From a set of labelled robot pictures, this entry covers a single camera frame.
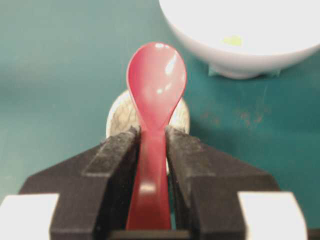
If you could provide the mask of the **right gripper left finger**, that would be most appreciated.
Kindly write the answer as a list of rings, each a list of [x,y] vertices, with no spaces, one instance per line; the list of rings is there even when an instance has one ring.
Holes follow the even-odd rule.
[[[139,142],[131,127],[29,176],[1,203],[1,239],[105,240],[124,230]]]

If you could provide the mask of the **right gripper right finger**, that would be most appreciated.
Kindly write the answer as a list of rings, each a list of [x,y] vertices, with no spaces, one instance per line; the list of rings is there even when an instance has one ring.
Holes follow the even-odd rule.
[[[165,137],[176,220],[171,239],[308,239],[295,195],[270,173],[171,126]]]

